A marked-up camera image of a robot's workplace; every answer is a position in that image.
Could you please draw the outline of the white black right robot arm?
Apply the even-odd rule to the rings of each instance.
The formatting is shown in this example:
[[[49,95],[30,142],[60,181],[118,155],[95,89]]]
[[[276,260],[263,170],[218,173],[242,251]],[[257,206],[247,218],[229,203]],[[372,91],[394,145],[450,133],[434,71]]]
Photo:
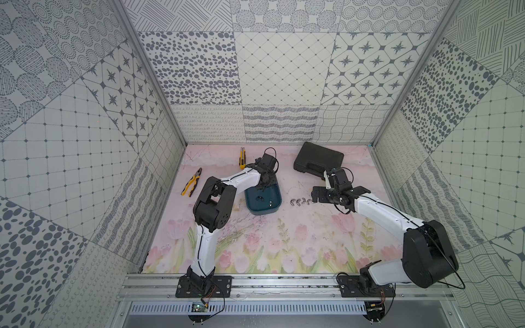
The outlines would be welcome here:
[[[413,283],[420,288],[434,284],[451,287],[444,279],[458,276],[459,263],[445,227],[436,220],[423,221],[381,201],[362,186],[354,187],[344,168],[324,173],[325,186],[313,187],[314,203],[345,208],[388,230],[403,246],[399,260],[372,262],[360,270],[359,285],[365,291],[395,284]]]

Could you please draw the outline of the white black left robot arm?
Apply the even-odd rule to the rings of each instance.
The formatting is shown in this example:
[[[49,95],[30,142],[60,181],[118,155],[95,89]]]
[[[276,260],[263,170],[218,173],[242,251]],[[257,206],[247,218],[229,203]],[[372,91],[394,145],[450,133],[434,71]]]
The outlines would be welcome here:
[[[231,218],[238,193],[250,188],[266,189],[277,184],[278,160],[264,154],[229,177],[208,178],[193,208],[197,225],[194,260],[186,276],[198,283],[208,282],[215,273],[215,252],[219,231]]]

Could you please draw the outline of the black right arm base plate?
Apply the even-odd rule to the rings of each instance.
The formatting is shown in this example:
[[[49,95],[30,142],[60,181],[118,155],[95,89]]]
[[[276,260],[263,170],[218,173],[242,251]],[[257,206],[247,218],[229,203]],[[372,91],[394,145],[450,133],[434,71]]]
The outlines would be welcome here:
[[[396,296],[392,284],[379,286],[368,277],[338,273],[336,282],[343,298],[389,298]]]

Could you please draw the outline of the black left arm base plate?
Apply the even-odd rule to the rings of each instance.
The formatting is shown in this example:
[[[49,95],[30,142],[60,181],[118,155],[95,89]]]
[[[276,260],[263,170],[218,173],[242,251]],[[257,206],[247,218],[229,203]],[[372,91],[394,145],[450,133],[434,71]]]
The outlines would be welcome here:
[[[176,298],[229,298],[231,296],[232,276],[201,277],[191,269],[179,278]]]

